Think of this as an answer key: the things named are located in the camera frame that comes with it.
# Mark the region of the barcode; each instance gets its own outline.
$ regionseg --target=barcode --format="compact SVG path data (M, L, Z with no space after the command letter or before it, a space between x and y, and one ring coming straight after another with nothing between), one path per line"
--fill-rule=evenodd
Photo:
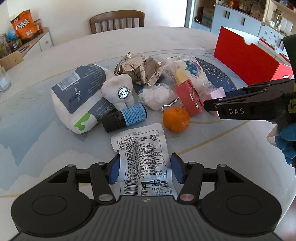
M79 75L74 71L70 74L67 78L62 80L61 82L57 83L61 90L68 88L71 84L75 83L76 81L80 80Z
M125 195L138 195L138 182L125 182L124 187Z

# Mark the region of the tooth plush toy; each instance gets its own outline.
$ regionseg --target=tooth plush toy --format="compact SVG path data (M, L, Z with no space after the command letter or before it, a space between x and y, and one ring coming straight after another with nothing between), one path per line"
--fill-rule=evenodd
M101 88L103 97L112 103L117 110L135 104L132 90L133 81L128 74L117 75L106 80Z

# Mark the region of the red box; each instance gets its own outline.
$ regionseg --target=red box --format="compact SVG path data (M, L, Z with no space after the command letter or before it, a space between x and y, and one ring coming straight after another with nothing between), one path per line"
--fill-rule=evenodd
M224 27L221 27L214 56L248 85L293 76L291 66L279 63L254 43L246 44L243 36Z

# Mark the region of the floor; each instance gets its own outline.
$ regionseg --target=floor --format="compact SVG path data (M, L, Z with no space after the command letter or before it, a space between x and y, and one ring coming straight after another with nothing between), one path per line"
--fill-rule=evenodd
M296 241L296 198L275 229L283 241Z

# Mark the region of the cardboard box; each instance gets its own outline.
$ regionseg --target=cardboard box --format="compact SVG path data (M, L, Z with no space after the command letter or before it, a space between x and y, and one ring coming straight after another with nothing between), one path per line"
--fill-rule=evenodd
M213 21L213 16L214 16L214 9L204 7L203 14L202 14L202 23L204 25L211 27L212 21Z
M291 66L280 63L258 45L256 36L221 27L214 57L248 85L293 76Z

